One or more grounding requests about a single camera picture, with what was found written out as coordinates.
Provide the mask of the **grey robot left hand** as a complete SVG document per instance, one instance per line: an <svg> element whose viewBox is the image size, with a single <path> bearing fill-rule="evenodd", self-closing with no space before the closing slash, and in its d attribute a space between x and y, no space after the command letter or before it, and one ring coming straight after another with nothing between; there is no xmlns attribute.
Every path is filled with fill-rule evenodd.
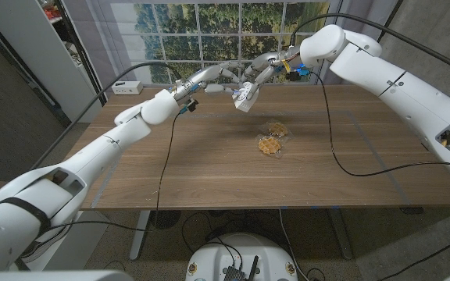
<svg viewBox="0 0 450 281"><path fill-rule="evenodd" d="M238 76L230 71L230 69L243 69L244 65L237 61L226 61L216 65L207 66L198 72L190 75L187 79L178 80L175 88L171 91L177 102L188 100L191 94L198 88L204 88L206 94L229 94L232 96L239 95L238 90L225 87L221 84L210 84L209 81L217 79L219 76L232 79L239 87L243 87L243 83Z"/></svg>

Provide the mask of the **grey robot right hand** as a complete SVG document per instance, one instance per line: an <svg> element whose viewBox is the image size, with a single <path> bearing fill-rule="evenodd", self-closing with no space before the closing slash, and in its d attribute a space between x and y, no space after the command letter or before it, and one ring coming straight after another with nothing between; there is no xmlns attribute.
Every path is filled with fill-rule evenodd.
<svg viewBox="0 0 450 281"><path fill-rule="evenodd" d="M241 82L246 88L246 99L252 100L261 85L285 70L284 62L299 64L299 56L300 47L290 46L287 51L267 52L256 57L241 76Z"/></svg>

